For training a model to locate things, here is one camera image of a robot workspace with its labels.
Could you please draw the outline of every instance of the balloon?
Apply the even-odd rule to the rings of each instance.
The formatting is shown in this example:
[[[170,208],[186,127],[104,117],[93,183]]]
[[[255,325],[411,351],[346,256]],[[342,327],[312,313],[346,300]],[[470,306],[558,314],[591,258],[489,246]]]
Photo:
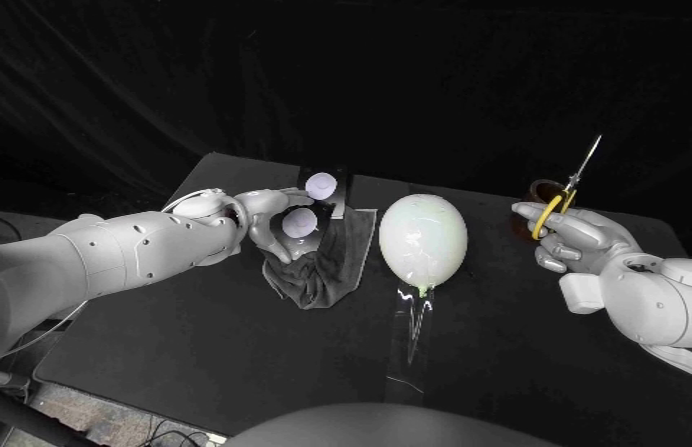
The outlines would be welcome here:
[[[454,275],[466,256],[469,234],[462,214],[437,195],[400,199],[379,226],[379,248],[400,279],[421,297]]]

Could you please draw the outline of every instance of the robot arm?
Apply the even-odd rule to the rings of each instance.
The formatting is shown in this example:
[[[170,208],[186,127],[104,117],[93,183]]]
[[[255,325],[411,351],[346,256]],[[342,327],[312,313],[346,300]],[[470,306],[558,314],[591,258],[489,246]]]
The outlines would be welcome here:
[[[529,222],[544,206],[515,204]],[[552,214],[537,248],[537,261],[565,272],[560,286],[568,309],[590,314],[606,309],[623,335],[674,366],[692,373],[692,260],[645,254],[625,227],[596,212]]]
[[[260,248],[286,253],[271,216],[312,203],[297,189],[235,198],[208,189],[163,212],[110,220],[87,214],[46,237],[0,245],[0,354],[54,313],[221,262],[240,252],[248,232]]]

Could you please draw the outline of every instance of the black table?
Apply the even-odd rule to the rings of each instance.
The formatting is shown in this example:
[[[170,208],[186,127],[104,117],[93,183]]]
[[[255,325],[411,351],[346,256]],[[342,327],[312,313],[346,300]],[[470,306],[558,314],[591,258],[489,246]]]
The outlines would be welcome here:
[[[173,198],[294,185],[299,167],[211,154]],[[558,275],[511,231],[515,199],[355,176],[349,204],[382,211],[441,195],[469,228],[460,271],[436,291],[426,405],[565,445],[692,438],[692,376],[627,340],[601,311],[568,312]],[[609,214],[643,249],[687,256],[659,220]],[[222,434],[302,408],[384,398],[398,279],[378,245],[332,309],[281,301],[253,243],[222,263],[95,300],[36,378]]]

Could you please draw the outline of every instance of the black curtain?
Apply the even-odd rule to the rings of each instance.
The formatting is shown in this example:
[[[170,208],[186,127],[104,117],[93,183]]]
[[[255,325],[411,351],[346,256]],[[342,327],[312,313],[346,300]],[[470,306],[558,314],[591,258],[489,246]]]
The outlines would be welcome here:
[[[580,204],[689,239],[691,9],[0,0],[2,177],[156,208],[217,151],[521,196],[601,132]]]

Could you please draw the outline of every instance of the cloth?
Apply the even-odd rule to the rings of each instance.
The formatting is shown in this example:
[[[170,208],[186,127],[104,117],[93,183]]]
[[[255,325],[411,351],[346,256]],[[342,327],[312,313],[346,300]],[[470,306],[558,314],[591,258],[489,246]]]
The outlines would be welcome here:
[[[263,250],[263,274],[283,299],[302,309],[332,307],[358,289],[375,233],[377,210],[346,206],[343,220],[332,219],[317,251],[290,264]]]

